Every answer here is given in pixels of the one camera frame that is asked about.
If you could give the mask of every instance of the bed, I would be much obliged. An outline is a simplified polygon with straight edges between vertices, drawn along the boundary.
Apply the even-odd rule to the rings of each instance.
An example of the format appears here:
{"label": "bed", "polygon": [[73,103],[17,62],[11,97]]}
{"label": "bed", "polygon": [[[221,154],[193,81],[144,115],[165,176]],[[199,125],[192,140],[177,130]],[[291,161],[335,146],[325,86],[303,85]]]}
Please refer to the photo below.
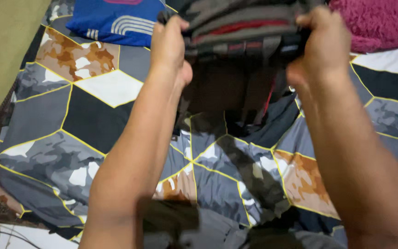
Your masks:
{"label": "bed", "polygon": [[[0,195],[20,218],[79,241],[93,177],[127,123],[150,49],[75,36],[65,28],[73,4],[51,2],[21,65],[0,135]],[[353,57],[349,73],[363,106],[398,158],[398,49]],[[153,198],[197,204],[248,228],[287,217],[292,229],[346,245],[300,107],[290,88],[249,133],[230,112],[186,117]]]}

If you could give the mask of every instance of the olive green wall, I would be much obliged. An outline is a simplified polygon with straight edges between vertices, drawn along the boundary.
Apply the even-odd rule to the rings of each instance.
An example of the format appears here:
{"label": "olive green wall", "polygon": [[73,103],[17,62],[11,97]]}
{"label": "olive green wall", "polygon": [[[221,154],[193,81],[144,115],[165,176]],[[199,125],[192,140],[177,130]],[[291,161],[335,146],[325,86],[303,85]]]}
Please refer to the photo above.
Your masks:
{"label": "olive green wall", "polygon": [[0,0],[0,104],[49,3],[50,0]]}

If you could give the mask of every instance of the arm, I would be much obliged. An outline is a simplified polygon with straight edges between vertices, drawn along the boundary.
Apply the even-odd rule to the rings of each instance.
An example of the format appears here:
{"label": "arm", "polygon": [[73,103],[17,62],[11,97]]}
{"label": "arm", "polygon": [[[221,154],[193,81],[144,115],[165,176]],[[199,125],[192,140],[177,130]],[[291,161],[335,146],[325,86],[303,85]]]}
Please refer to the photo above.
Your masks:
{"label": "arm", "polygon": [[325,187],[351,248],[398,248],[398,161],[384,148],[348,75],[350,34],[324,7],[297,19],[313,31],[287,69],[302,101]]}
{"label": "arm", "polygon": [[142,247],[142,213],[162,173],[180,94],[192,78],[180,34],[187,26],[175,16],[154,27],[149,74],[91,185],[82,249]]}

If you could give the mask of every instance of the pink fluffy blanket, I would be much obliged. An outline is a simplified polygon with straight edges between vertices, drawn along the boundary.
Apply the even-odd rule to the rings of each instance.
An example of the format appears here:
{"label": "pink fluffy blanket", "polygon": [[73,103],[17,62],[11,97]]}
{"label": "pink fluffy blanket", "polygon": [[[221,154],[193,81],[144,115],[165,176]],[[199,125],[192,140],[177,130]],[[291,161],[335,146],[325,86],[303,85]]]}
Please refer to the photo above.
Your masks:
{"label": "pink fluffy blanket", "polygon": [[398,47],[398,0],[331,0],[352,33],[351,50],[373,52]]}

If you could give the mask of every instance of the hand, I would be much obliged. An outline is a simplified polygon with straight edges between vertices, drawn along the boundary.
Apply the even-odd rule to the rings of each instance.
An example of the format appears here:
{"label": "hand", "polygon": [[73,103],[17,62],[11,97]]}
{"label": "hand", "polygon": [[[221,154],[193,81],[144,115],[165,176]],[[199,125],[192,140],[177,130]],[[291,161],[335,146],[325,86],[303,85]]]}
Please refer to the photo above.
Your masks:
{"label": "hand", "polygon": [[339,13],[331,13],[319,6],[309,14],[301,15],[296,23],[312,30],[303,57],[287,68],[288,82],[292,86],[336,83],[348,77],[351,34]]}
{"label": "hand", "polygon": [[168,77],[175,86],[181,88],[191,81],[193,71],[191,65],[184,60],[185,44],[181,35],[181,31],[188,25],[178,15],[170,18],[165,26],[161,23],[154,25],[149,75],[155,73],[160,77]]}

